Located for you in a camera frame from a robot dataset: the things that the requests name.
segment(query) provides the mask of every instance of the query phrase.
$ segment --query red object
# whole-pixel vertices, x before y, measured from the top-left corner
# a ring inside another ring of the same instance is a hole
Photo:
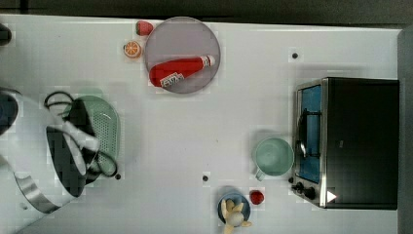
[[[165,88],[214,64],[215,59],[212,56],[170,60],[152,67],[149,79],[154,86]]]
[[[136,33],[139,36],[147,36],[151,34],[153,29],[154,26],[148,21],[139,20],[136,24]]]
[[[264,201],[264,194],[262,194],[260,191],[252,191],[249,194],[249,198],[251,199],[251,203],[254,205],[259,205]]]

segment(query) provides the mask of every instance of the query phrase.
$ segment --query oven window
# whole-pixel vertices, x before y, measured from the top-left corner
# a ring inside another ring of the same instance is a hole
[[[299,176],[319,183],[319,136],[321,112],[321,86],[302,90],[301,114],[303,118],[305,137],[305,155],[300,155]]]

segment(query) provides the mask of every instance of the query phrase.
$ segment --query green mug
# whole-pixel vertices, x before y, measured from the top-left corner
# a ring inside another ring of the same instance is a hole
[[[258,168],[255,177],[262,181],[265,175],[281,176],[288,172],[294,163],[294,153],[285,140],[271,137],[258,143],[252,159]]]

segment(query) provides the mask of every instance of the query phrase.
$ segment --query red bottle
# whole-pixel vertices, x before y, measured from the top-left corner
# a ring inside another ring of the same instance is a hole
[[[149,71],[149,79],[154,86],[165,88],[214,64],[213,56],[170,60],[152,67]]]

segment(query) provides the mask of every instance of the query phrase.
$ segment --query blue bowl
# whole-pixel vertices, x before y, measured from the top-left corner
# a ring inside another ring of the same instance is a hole
[[[221,202],[222,200],[226,201],[228,199],[232,200],[235,206],[237,206],[240,203],[244,203],[243,210],[241,211],[241,213],[244,215],[244,221],[248,221],[249,215],[251,214],[251,207],[249,206],[249,202],[246,199],[246,197],[243,196],[243,194],[241,193],[228,193],[228,194],[225,194],[221,199],[219,199],[218,206],[217,206],[219,219],[221,219],[223,223],[226,223],[224,216],[222,215],[222,212],[221,212]]]

